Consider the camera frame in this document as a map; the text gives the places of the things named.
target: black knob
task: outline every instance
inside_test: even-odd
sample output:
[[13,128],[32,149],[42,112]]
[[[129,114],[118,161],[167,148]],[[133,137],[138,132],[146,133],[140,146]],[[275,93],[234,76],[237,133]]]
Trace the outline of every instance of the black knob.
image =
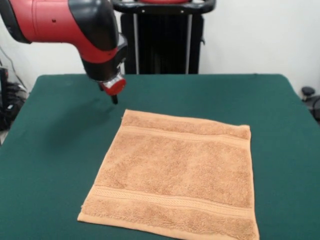
[[310,86],[304,86],[302,88],[302,93],[303,95],[305,95],[306,97],[310,97],[311,95],[315,94],[315,89],[313,89],[312,87]]

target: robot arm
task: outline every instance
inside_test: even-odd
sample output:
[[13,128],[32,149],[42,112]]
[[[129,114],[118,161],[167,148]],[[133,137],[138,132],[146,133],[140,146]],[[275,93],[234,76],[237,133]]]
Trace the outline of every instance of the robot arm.
[[108,0],[0,0],[0,14],[16,41],[72,44],[87,75],[107,94],[124,88],[120,64],[128,43]]

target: green tablecloth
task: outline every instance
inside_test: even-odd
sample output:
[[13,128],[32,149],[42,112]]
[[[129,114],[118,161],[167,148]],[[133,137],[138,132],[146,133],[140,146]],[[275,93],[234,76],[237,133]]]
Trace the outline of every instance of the green tablecloth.
[[261,239],[319,238],[320,128],[283,76],[126,78],[117,106],[85,75],[37,80],[0,149],[1,240],[166,239],[77,222],[125,109],[250,125]]

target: white wall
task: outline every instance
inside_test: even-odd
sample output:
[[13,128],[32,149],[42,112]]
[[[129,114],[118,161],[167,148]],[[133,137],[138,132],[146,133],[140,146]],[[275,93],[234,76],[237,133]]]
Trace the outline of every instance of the white wall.
[[[297,92],[305,85],[320,92],[319,9],[318,0],[217,0],[204,16],[200,73],[281,73]],[[72,45],[17,43],[2,21],[0,45],[29,88],[42,74],[84,73]]]

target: towel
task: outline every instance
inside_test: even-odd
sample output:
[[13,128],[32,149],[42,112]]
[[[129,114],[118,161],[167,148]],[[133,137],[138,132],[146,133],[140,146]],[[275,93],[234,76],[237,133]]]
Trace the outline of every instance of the towel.
[[186,240],[257,240],[247,125],[126,110],[78,221]]

